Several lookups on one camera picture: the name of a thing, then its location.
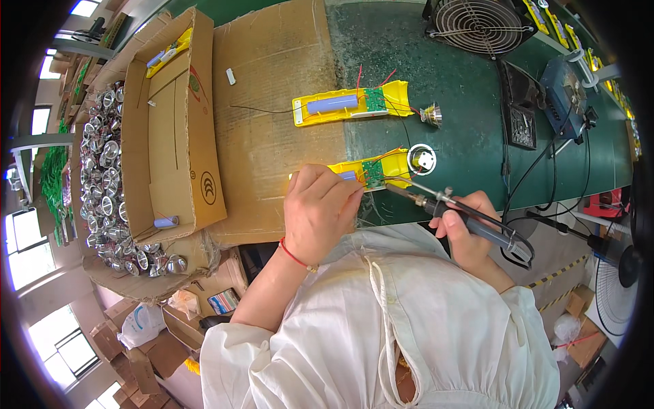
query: woman's hand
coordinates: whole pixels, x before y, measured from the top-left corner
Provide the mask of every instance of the woman's hand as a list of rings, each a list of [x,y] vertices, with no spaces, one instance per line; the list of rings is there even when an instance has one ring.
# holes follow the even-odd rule
[[[352,226],[364,188],[325,165],[304,165],[293,173],[284,200],[288,251],[314,266]]]
[[[485,215],[491,216],[493,219],[500,220],[488,196],[481,190],[469,194],[465,198],[455,196],[454,199],[475,210],[479,210]],[[450,203],[447,205],[453,209],[457,208]],[[482,222],[495,228],[495,226],[488,222]],[[487,264],[487,255],[491,250],[492,243],[475,234],[470,234],[456,211],[446,211],[443,213],[442,219],[440,217],[434,217],[429,222],[429,227],[438,228],[436,230],[437,238],[447,236],[451,243],[452,257],[463,270],[472,274],[473,271]]]

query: green workbench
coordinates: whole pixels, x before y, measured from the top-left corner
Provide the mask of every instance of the green workbench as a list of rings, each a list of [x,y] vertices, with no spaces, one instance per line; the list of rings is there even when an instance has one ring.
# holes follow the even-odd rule
[[[195,2],[173,0],[166,8],[177,15],[192,3]],[[279,2],[200,0],[197,6],[219,26],[250,10],[275,3]],[[402,120],[396,116],[344,121],[347,158],[356,160],[400,145],[426,143],[436,150],[437,165],[430,175],[416,177],[416,181],[438,190],[452,186],[460,196],[484,190],[500,210],[505,204],[507,187],[500,176],[503,133],[495,63],[426,38],[421,18],[423,6],[424,3],[400,1],[326,1],[340,88],[356,86],[360,64],[363,65],[361,87],[377,86],[396,69],[391,80],[409,82],[412,106],[424,107],[437,101],[443,113],[441,129],[423,124],[418,115],[405,118],[409,141]],[[547,62],[559,55],[555,47],[533,37],[508,54],[506,60],[539,78]],[[626,116],[622,108],[606,90],[589,96],[588,104],[595,108],[599,120],[597,127],[589,132],[591,177],[586,195],[631,182]],[[553,137],[553,130],[540,111],[536,112],[536,137],[536,151],[509,147],[509,185],[520,179]],[[589,163],[587,143],[568,145],[557,156],[556,200],[578,198],[582,193]],[[545,157],[516,193],[511,208],[547,202],[552,182],[552,163]],[[359,213],[362,226],[427,218],[418,207],[387,191],[366,194]]]

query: white sleeve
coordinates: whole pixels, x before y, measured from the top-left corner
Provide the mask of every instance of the white sleeve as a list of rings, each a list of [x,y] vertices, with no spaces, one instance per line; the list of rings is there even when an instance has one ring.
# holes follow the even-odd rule
[[[516,286],[501,297],[511,316],[495,377],[499,395],[514,408],[553,408],[559,395],[559,367],[536,309],[534,293]]]
[[[244,324],[211,327],[200,350],[200,379],[205,408],[254,408],[249,368],[270,362],[273,332]]]

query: ccc logo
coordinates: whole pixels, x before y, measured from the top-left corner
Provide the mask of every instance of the ccc logo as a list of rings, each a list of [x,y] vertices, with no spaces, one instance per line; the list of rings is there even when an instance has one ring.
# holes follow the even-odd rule
[[[202,184],[202,197],[208,205],[213,205],[216,202],[216,182],[211,173],[202,173],[200,183]]]

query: soldering iron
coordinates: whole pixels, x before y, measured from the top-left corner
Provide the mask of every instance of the soldering iron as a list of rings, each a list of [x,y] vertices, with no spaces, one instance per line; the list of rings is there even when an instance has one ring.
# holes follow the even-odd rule
[[[429,189],[428,187],[422,186],[419,183],[416,183],[412,180],[405,179],[403,177],[397,177],[397,176],[385,177],[383,178],[383,180],[386,181],[395,180],[395,181],[410,183],[413,186],[434,195],[434,197],[427,197],[424,194],[415,194],[406,189],[402,189],[400,187],[392,185],[390,183],[386,184],[387,190],[410,199],[416,205],[422,207],[425,210],[425,212],[427,212],[429,215],[433,217],[443,217],[443,213],[445,211],[453,210],[451,207],[447,205],[447,203],[450,203],[458,207],[460,210],[457,209],[454,210],[459,214],[459,216],[461,216],[463,223],[466,225],[470,233],[476,234],[477,236],[485,238],[486,240],[490,241],[493,244],[499,245],[501,248],[508,251],[513,256],[517,257],[520,261],[526,262],[528,266],[527,269],[528,270],[531,269],[531,262],[534,259],[535,254],[534,254],[534,248],[529,243],[529,241],[527,241],[527,239],[522,237],[520,233],[516,232],[514,229],[507,226],[506,224],[502,224],[500,221],[497,221],[496,219],[493,219],[492,217],[485,215],[484,213],[476,209],[473,209],[472,207],[467,206],[456,199],[453,199],[451,197],[452,188],[445,188],[444,192],[438,192]],[[499,230],[496,230],[493,227],[485,223],[482,223],[481,221],[470,216],[476,216],[479,219],[487,221],[497,226]],[[520,245],[518,245],[517,241],[521,241],[527,249],[524,249]]]

